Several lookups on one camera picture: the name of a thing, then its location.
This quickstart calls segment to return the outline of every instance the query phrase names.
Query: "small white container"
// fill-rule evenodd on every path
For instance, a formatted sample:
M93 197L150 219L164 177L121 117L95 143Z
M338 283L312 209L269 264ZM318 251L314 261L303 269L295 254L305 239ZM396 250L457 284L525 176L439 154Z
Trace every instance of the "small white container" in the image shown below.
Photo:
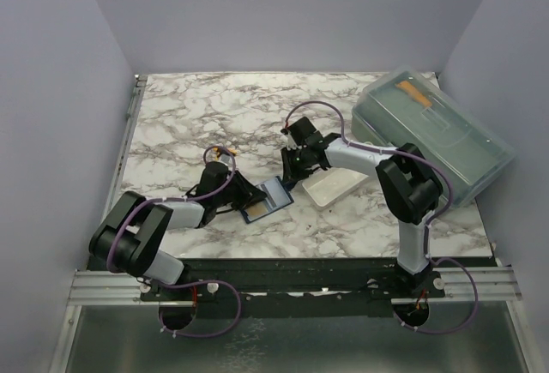
M356 171L331 168L317 171L302 182L305 193L318 210L324 210L349 195L369 177Z

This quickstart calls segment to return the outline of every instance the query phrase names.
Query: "metal floor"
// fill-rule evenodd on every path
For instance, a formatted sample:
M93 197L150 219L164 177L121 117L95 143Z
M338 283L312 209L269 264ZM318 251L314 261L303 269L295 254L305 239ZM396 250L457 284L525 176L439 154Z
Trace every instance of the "metal floor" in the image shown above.
M451 327L471 304L433 304L426 326ZM522 373L527 372L505 303L483 303L457 334L414 334L394 319L244 319L217 339L160 333L157 309L82 310L69 372L131 373ZM200 321L214 331L226 321Z

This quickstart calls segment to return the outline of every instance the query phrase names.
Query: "card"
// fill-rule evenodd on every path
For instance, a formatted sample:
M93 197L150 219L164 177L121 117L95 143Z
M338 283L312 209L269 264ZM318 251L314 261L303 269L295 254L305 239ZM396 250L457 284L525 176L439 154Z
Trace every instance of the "card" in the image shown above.
M293 198L284 188L282 180L278 176L270 178L269 180L258 184L256 187L267 193L267 198L245 210L240 210L242 217L244 217L244 220L248 224L293 203Z

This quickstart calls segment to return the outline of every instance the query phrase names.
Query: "orange object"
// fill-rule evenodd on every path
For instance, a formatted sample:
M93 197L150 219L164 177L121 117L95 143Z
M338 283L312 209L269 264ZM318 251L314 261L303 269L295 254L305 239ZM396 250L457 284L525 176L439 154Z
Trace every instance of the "orange object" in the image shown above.
M397 83L396 86L400 88L400 90L404 90L412 99L417 101L418 103L422 104L424 107L431 107L432 102L426 98L425 95L423 95L411 82L408 80L401 81L400 83Z
M215 158L214 159L219 160L220 156L221 156L221 151L217 147L214 147L212 150L214 150L214 152L215 152ZM234 150L233 148L228 148L227 150L229 152L231 152L233 156L237 155L237 151Z

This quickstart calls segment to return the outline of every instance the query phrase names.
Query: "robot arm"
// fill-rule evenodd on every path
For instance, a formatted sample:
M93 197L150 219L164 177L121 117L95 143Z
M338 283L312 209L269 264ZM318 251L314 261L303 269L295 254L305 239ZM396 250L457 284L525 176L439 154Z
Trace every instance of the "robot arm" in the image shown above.
M423 157L413 144L401 148L377 147L379 153L351 147L337 134L326 137L307 117L286 127L288 146L281 150L284 165L283 183L292 188L316 169L342 167L379 179L385 201L399 222L400 250L397 264L415 276L429 270L429 239L426 221L434 214L443 187L434 171L402 153ZM396 155L382 153L398 150Z
M186 196L203 196L218 189L229 177L229 168L223 162L210 161L206 164L200 182L187 192ZM235 171L231 182L215 196L199 202L171 202L164 200L151 203L139 210L130 222L138 226L133 232L125 229L114 251L113 264L121 271L135 277L159 280L168 285L175 284L181 276L184 265L177 258L160 250L164 233L178 228L203 227L212 221L219 208L230 206L232 210L244 209L261 202L267 194L248 182ZM147 199L134 191L122 194L114 208L92 236L89 252L106 261L114 238L126 219Z

